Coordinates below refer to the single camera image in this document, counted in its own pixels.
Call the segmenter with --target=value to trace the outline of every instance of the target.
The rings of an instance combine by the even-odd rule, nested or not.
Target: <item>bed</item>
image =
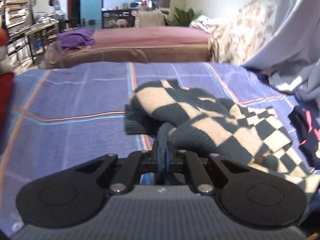
[[[89,49],[61,50],[54,43],[39,68],[70,68],[81,63],[202,62],[209,61],[209,33],[201,29],[157,26],[149,28],[96,29]]]
[[[244,68],[207,62],[95,62],[70,69],[29,70],[14,79],[0,145],[1,230],[12,235],[21,227],[15,196],[26,183],[106,153],[123,158],[135,150],[151,149],[153,138],[125,134],[124,104],[138,85],[158,79],[178,79],[181,86],[199,87],[245,106],[272,106],[307,163],[287,118],[298,102]],[[308,211],[318,206],[316,194]]]

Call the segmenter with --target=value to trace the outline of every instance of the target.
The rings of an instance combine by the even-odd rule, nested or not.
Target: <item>checkered sweater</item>
[[[299,185],[310,200],[320,175],[311,175],[273,108],[254,109],[216,99],[201,89],[181,88],[177,80],[148,82],[125,109],[127,134],[157,134],[160,166],[167,141],[200,157],[218,153]]]

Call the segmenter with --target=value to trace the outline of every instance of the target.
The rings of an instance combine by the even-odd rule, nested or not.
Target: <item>gray gripper base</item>
[[[110,198],[93,219],[71,228],[23,227],[13,240],[305,240],[296,227],[261,231],[233,222],[188,186],[136,186]]]

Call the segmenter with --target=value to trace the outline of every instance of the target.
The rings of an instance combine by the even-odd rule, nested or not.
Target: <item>potted plant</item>
[[[184,11],[175,7],[174,12],[174,19],[172,21],[165,19],[169,26],[188,27],[193,20],[197,19],[201,15],[201,13],[195,14],[192,8],[190,8],[188,11]]]

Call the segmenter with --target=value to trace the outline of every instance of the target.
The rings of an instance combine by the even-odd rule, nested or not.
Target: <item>screw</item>
[[[209,184],[201,184],[198,187],[198,191],[200,191],[202,193],[209,193],[209,192],[213,191],[213,187]]]
[[[115,183],[115,184],[112,184],[110,189],[113,191],[113,192],[122,192],[126,189],[126,186],[123,185],[122,183]]]

